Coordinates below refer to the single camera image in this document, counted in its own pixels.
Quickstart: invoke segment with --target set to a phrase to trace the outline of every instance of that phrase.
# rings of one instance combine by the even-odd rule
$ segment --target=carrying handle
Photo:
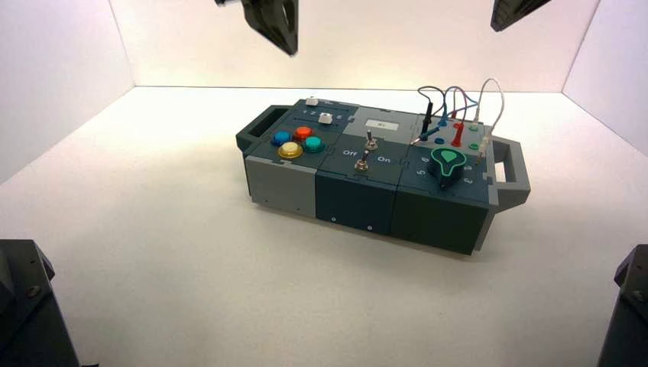
[[[495,163],[504,163],[505,182],[495,182],[499,199],[498,212],[524,204],[531,192],[522,146],[497,136],[492,137]]]
[[[243,153],[277,122],[292,106],[272,105],[236,135],[236,145]]]

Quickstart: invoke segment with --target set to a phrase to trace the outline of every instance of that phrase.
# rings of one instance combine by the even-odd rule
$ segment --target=teal arcade button
[[[317,153],[319,151],[323,151],[324,147],[325,145],[322,139],[316,136],[309,136],[304,141],[304,151],[307,151],[309,153]]]

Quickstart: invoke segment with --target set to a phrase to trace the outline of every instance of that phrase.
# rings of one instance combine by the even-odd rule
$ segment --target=round push button
[[[289,132],[277,132],[274,134],[272,137],[272,145],[280,147],[284,143],[287,143],[290,141],[290,133]]]
[[[293,159],[302,155],[303,149],[299,144],[293,141],[288,141],[287,143],[281,145],[281,147],[277,150],[277,153],[282,158]]]
[[[304,150],[309,153],[317,153],[324,150],[324,142],[316,136],[309,136],[304,142]]]
[[[306,138],[308,138],[310,135],[313,134],[313,130],[307,126],[300,126],[295,130],[295,140],[298,141],[304,141]]]

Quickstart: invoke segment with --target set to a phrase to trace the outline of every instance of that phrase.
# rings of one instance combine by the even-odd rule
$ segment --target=small display screen
[[[392,131],[398,130],[398,124],[396,122],[387,122],[387,121],[369,119],[367,120],[367,123],[365,125],[370,126],[372,128],[384,128]]]

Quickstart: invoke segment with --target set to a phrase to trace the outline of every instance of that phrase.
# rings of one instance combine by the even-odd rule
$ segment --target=black connector
[[[427,103],[426,116],[423,119],[423,128],[421,128],[421,135],[423,135],[423,134],[425,134],[427,132],[429,124],[432,123],[432,107],[433,107],[433,104],[431,102],[428,102]],[[423,136],[421,138],[421,140],[427,141],[427,136]]]

